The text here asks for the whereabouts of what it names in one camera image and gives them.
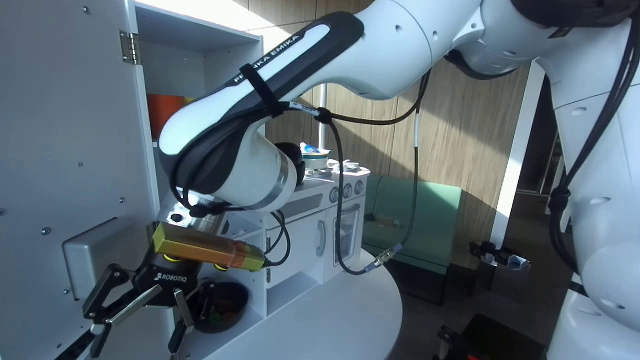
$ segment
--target green bench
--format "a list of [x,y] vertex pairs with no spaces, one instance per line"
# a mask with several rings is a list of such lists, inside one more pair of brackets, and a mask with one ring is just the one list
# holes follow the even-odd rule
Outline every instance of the green bench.
[[[376,256],[407,232],[413,180],[371,175],[367,184],[362,247]],[[455,186],[418,182],[413,230],[394,260],[446,277],[461,195]]]

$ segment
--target white round table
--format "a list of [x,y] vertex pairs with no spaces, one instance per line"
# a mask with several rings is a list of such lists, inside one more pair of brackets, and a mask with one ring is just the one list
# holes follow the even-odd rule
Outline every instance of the white round table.
[[[362,250],[361,269],[373,257]],[[342,273],[218,350],[233,360],[386,359],[400,333],[402,300],[386,268]]]

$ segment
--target stove knob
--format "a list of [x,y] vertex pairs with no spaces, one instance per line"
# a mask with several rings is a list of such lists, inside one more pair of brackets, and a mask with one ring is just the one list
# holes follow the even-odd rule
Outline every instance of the stove knob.
[[364,183],[362,182],[362,180],[358,180],[358,182],[356,183],[356,195],[360,195],[363,191],[364,191]]
[[347,184],[344,186],[344,198],[348,199],[353,195],[353,186],[351,184]]
[[329,201],[332,204],[338,202],[338,188],[331,189],[331,192],[329,193]]

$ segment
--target wooden wall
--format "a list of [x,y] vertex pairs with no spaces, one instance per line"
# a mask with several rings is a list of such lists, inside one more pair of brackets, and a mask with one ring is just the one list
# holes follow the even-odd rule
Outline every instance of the wooden wall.
[[[335,11],[356,13],[372,0],[233,0],[248,10],[241,25],[264,37],[265,52],[306,26]],[[469,241],[489,240],[506,169],[528,67],[493,81],[476,81],[446,61],[433,68],[420,123],[420,178],[459,186],[464,196],[454,242],[453,262],[472,266]],[[367,119],[392,119],[415,102],[417,84],[387,101],[359,98],[330,84],[327,108]],[[317,88],[300,99],[319,104]],[[413,174],[413,116],[395,126],[338,123],[346,158],[357,160],[376,174],[411,178]],[[287,113],[267,125],[273,142],[317,144],[317,123],[302,113]],[[333,136],[327,148],[335,147]]]

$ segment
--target orange cup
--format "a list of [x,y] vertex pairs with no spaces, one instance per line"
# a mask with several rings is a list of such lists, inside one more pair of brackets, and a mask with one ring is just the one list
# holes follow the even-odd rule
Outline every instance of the orange cup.
[[184,107],[184,97],[174,95],[147,94],[151,137],[157,140],[169,118]]

